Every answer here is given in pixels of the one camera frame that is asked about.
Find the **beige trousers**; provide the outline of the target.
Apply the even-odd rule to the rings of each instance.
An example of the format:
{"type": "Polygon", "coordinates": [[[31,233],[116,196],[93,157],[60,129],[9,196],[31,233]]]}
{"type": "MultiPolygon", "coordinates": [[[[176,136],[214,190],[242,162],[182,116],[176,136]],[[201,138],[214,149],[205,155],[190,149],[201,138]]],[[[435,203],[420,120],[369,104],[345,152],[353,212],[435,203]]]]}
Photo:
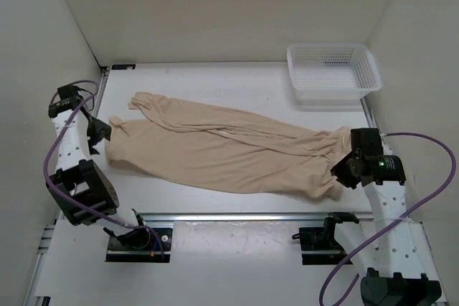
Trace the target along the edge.
{"type": "Polygon", "coordinates": [[[195,188],[338,199],[331,168],[351,150],[348,127],[314,131],[256,113],[147,92],[142,118],[109,119],[107,161],[195,188]]]}

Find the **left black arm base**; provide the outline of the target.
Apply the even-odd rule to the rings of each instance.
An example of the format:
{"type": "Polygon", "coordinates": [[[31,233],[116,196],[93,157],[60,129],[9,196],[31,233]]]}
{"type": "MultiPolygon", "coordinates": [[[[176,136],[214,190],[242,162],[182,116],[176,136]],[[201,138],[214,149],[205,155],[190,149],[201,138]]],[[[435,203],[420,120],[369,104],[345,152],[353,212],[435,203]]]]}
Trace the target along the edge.
{"type": "Polygon", "coordinates": [[[173,241],[173,228],[153,228],[156,237],[147,230],[133,230],[123,236],[114,236],[109,230],[109,241],[105,254],[106,262],[116,263],[169,263],[173,241]]]}

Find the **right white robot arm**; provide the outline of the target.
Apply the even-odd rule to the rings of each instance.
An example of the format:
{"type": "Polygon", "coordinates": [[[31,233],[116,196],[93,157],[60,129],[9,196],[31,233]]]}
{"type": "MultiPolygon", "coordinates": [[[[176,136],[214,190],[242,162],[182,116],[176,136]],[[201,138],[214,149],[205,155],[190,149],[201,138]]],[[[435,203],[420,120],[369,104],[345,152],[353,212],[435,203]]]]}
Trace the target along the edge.
{"type": "Polygon", "coordinates": [[[387,155],[376,128],[353,129],[351,151],[331,170],[347,188],[362,186],[374,217],[375,234],[367,237],[358,219],[338,220],[322,231],[330,248],[342,247],[359,275],[365,305],[433,305],[440,282],[430,279],[412,236],[415,224],[406,215],[404,168],[398,156],[387,155]]]}

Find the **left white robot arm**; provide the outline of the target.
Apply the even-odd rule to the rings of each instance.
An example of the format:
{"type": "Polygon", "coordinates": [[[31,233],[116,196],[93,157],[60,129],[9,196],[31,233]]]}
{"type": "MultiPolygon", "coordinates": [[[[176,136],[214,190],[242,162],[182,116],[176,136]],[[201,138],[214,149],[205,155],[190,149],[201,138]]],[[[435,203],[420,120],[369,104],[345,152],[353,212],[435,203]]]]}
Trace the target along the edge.
{"type": "Polygon", "coordinates": [[[101,226],[122,246],[142,249],[152,240],[150,231],[138,213],[136,224],[117,215],[118,195],[93,160],[111,128],[91,115],[83,92],[76,82],[59,87],[49,104],[57,141],[44,162],[47,189],[72,225],[101,226]]]}

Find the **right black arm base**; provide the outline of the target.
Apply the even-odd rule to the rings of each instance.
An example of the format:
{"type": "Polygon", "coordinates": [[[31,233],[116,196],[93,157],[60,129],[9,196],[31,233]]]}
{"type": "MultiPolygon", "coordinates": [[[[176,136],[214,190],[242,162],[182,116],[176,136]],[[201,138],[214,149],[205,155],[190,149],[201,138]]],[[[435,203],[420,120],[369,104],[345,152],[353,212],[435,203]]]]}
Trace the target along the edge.
{"type": "Polygon", "coordinates": [[[330,213],[320,226],[307,226],[298,229],[291,236],[301,246],[302,265],[336,265],[347,251],[335,240],[337,224],[359,224],[360,220],[351,213],[330,213]]]}

